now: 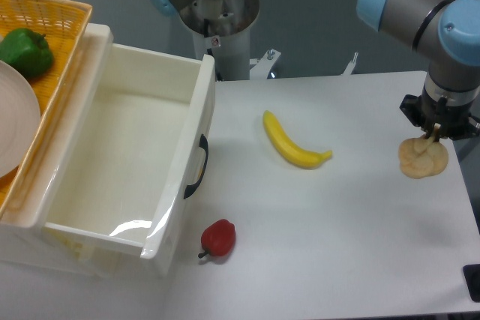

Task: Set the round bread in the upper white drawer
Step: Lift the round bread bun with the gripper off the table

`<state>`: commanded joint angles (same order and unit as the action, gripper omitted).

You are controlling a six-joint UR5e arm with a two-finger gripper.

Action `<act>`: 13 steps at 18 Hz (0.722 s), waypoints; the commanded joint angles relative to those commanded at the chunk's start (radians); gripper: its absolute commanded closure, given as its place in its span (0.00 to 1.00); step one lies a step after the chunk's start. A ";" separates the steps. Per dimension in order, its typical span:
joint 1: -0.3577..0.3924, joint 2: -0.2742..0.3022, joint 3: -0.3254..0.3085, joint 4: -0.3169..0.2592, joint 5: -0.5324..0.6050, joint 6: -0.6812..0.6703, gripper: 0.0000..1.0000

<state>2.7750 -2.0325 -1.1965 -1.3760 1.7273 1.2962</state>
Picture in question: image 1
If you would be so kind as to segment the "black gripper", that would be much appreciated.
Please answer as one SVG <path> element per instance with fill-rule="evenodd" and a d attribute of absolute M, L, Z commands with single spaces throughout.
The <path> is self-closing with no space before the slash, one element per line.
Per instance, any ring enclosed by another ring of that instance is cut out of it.
<path fill-rule="evenodd" d="M 449 106 L 447 99 L 433 100 L 428 94 L 420 96 L 406 95 L 400 104 L 400 110 L 410 123 L 419 127 L 424 139 L 462 140 L 479 137 L 479 117 L 471 111 L 471 103 L 462 106 Z"/>

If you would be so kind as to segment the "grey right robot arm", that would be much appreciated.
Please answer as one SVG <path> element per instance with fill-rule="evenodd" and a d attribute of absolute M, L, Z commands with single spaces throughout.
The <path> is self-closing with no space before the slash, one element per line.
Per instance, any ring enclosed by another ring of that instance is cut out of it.
<path fill-rule="evenodd" d="M 430 62 L 421 95 L 400 110 L 428 137 L 479 135 L 479 0 L 357 0 L 356 13 Z"/>

